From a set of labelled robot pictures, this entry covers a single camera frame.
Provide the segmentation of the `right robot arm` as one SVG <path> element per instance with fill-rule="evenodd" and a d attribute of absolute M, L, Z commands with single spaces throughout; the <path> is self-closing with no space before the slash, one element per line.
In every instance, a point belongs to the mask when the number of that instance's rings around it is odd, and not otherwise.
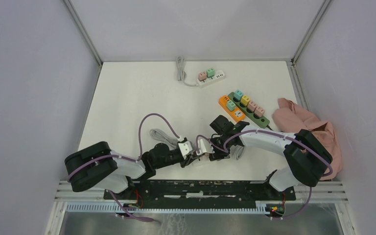
<path fill-rule="evenodd" d="M 213 120 L 210 127 L 217 134 L 209 141 L 213 146 L 211 158 L 227 157 L 232 146 L 259 148 L 285 158 L 287 166 L 272 172 L 263 186 L 263 194 L 270 200 L 298 184 L 315 187 L 322 177 L 333 173 L 333 157 L 308 130 L 276 132 L 246 121 L 233 124 L 222 115 Z"/>

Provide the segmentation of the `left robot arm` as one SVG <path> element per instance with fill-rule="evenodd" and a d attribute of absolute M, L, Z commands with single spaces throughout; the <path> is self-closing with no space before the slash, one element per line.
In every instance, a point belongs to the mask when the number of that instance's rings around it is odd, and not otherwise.
<path fill-rule="evenodd" d="M 144 152 L 140 160 L 121 155 L 101 141 L 67 156 L 64 163 L 67 181 L 74 192 L 103 188 L 129 199 L 135 191 L 133 180 L 149 179 L 158 169 L 167 166 L 179 164 L 185 167 L 197 158 L 189 141 L 177 143 L 175 149 L 159 143 Z"/>

